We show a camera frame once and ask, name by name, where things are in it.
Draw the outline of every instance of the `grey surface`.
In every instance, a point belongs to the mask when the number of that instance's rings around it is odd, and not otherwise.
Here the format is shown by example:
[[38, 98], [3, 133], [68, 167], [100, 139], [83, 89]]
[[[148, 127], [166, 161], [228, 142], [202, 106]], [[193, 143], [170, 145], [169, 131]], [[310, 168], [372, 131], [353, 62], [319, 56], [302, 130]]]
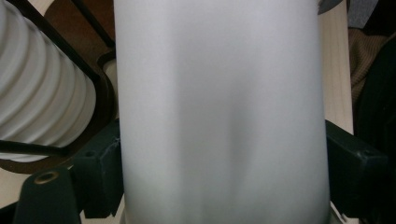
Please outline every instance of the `grey surface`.
[[351, 0], [347, 23], [349, 27], [362, 29], [370, 19], [378, 0]]

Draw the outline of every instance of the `wooden surface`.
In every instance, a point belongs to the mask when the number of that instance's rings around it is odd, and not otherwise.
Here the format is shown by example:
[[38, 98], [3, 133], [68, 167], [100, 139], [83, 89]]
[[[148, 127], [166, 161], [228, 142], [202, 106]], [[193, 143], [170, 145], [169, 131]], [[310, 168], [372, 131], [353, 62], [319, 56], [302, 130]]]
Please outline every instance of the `wooden surface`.
[[[44, 13], [53, 0], [29, 1], [37, 7], [38, 11]], [[322, 38], [325, 117], [348, 132], [353, 133], [346, 2], [344, 1], [338, 7], [319, 17]], [[18, 200], [21, 184], [27, 176], [12, 174], [0, 169], [0, 207]], [[119, 209], [115, 218], [83, 219], [83, 223], [119, 223], [121, 211], [122, 209]]]
[[319, 18], [325, 118], [353, 133], [346, 1]]

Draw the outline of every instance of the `white cylinder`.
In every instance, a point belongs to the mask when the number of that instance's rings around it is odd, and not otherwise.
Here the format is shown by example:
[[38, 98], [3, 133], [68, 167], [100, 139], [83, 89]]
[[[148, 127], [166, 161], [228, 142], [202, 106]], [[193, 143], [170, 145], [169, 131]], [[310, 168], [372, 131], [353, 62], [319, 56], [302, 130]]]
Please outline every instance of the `white cylinder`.
[[129, 224], [327, 223], [317, 0], [116, 0]]
[[[0, 0], [0, 140], [65, 147], [95, 107], [93, 83], [7, 1]], [[45, 156], [0, 153], [0, 159]]]

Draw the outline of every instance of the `screw hole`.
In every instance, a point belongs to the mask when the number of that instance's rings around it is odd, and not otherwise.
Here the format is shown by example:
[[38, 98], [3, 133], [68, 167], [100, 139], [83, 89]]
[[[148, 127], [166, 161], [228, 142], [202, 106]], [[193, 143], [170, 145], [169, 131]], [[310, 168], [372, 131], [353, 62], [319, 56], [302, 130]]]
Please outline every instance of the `screw hole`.
[[51, 182], [52, 180], [58, 178], [59, 173], [55, 171], [49, 171], [46, 172], [38, 177], [35, 178], [35, 183], [37, 185], [42, 185], [42, 184], [47, 184]]

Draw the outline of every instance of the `dark fabric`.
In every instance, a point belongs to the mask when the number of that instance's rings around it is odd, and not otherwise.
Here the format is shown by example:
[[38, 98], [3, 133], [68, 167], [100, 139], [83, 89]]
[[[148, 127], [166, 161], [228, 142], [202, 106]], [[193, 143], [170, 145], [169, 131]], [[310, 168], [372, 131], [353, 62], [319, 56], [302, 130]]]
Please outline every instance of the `dark fabric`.
[[396, 1], [379, 0], [363, 29], [367, 35], [391, 35], [396, 32]]

